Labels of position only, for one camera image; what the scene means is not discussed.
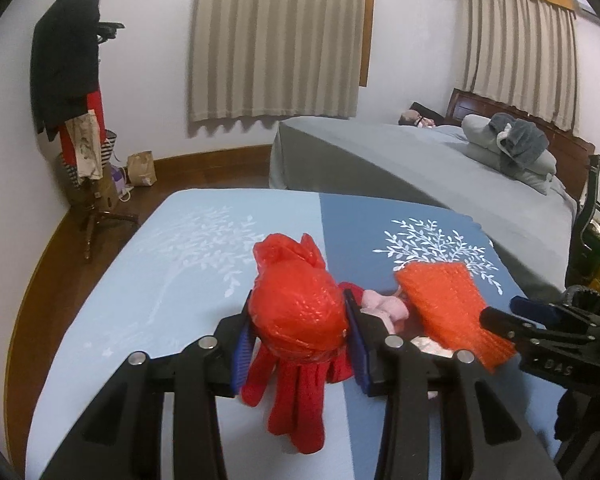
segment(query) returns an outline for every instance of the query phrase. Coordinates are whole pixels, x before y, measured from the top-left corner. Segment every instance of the black coat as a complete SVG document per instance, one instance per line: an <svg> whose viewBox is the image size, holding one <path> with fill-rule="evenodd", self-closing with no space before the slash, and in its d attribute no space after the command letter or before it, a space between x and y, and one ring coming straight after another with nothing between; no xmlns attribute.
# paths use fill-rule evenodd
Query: black coat
<svg viewBox="0 0 600 480"><path fill-rule="evenodd" d="M100 0L56 0L33 32L31 108L38 133L87 113L98 89Z"/></svg>

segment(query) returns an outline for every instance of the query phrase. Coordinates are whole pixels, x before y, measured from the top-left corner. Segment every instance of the gray blanket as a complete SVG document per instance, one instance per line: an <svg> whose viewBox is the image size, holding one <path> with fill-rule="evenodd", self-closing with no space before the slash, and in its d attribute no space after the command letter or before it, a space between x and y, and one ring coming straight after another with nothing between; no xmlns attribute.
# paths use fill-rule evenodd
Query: gray blanket
<svg viewBox="0 0 600 480"><path fill-rule="evenodd" d="M489 122L489 128L493 135L497 136L504 131L507 124L511 124L509 134L498 142L506 152L500 155L500 171L515 178L521 170L528 170L538 160L542 152L549 147L549 140L535 124L514 119L509 114L495 114Z"/></svg>
<svg viewBox="0 0 600 480"><path fill-rule="evenodd" d="M269 184L407 200L469 215L528 297L555 300L564 290L575 202L554 190L558 179L545 196L471 160L445 146L467 141L441 130L288 119L273 144Z"/></svg>

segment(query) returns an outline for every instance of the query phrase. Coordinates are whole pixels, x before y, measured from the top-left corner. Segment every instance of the beige striped curtain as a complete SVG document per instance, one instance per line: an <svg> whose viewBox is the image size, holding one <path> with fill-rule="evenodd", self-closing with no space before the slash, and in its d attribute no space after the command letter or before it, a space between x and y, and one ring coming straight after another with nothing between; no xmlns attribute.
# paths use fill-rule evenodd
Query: beige striped curtain
<svg viewBox="0 0 600 480"><path fill-rule="evenodd" d="M198 0L190 118L356 114L364 0Z"/></svg>
<svg viewBox="0 0 600 480"><path fill-rule="evenodd" d="M577 128L573 11L544 0L462 0L466 57L458 88Z"/></svg>

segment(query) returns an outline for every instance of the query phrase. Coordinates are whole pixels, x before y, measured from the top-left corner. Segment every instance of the gray bedsheet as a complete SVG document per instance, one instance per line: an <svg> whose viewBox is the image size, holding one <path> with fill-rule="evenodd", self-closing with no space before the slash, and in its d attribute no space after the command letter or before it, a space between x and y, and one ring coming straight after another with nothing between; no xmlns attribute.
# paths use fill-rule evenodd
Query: gray bedsheet
<svg viewBox="0 0 600 480"><path fill-rule="evenodd" d="M377 196L471 216L530 298L564 290L575 202L547 196L464 156L462 130L296 117L280 123L269 183L278 189Z"/></svg>

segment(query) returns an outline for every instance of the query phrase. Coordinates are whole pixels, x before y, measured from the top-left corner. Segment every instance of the blue gripper pad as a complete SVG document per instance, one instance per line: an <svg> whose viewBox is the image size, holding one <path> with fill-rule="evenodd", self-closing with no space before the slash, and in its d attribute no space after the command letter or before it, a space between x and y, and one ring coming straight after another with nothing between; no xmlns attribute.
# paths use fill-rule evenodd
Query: blue gripper pad
<svg viewBox="0 0 600 480"><path fill-rule="evenodd" d="M231 360L231 389L234 391L234 395L238 395L247 380L255 340L253 325L251 319L248 319L242 327Z"/></svg>
<svg viewBox="0 0 600 480"><path fill-rule="evenodd" d="M512 314L543 324L548 329L562 320L560 311L550 304L531 301L521 296L512 298L509 308Z"/></svg>
<svg viewBox="0 0 600 480"><path fill-rule="evenodd" d="M347 335L347 349L349 350L349 359L353 368L353 375L356 383L362 389L365 395L369 394L371 379L369 377L368 354L362 334L358 327L356 312L356 300L354 300L350 290L345 291L345 304L347 305L347 318L349 318L349 334Z"/></svg>

